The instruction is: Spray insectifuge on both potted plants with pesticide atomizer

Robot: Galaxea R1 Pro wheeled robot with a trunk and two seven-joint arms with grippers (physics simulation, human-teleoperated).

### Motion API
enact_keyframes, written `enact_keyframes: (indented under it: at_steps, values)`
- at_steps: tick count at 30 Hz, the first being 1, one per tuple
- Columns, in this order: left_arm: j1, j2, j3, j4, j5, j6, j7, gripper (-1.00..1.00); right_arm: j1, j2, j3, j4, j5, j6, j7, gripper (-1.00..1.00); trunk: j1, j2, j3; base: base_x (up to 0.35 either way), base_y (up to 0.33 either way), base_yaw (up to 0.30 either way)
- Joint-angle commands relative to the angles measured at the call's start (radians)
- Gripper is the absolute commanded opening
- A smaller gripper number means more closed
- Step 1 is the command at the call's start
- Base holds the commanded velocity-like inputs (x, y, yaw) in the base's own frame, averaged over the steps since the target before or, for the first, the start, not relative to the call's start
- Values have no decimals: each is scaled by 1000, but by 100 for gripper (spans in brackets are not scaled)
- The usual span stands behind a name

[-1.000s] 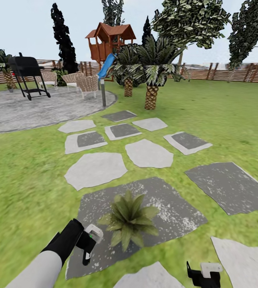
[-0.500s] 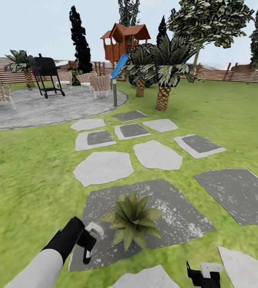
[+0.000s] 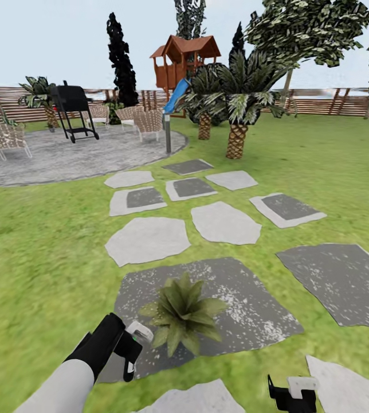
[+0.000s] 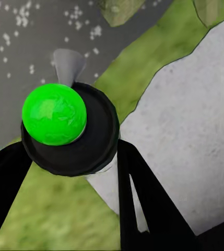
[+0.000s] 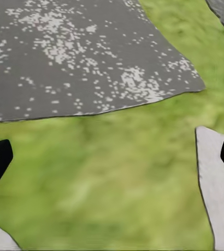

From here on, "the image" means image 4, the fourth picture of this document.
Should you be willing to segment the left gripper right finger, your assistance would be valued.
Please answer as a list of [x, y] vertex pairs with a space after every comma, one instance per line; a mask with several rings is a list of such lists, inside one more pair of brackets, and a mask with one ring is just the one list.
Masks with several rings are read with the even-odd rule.
[[[117, 143], [121, 251], [204, 251], [137, 148]], [[132, 176], [150, 233], [138, 230]]]

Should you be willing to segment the insectifuge atomizer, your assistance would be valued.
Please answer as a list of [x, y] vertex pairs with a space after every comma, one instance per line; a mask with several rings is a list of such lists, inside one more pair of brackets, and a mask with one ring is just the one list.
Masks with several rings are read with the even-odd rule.
[[106, 172], [117, 159], [120, 123], [104, 92], [75, 82], [87, 59], [68, 49], [54, 52], [59, 83], [41, 85], [22, 108], [21, 138], [28, 156], [53, 175]]

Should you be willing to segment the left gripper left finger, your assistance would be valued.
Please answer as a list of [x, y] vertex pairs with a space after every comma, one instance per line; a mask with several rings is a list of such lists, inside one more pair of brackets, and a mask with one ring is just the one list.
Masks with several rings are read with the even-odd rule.
[[0, 229], [32, 162], [22, 142], [0, 150]]

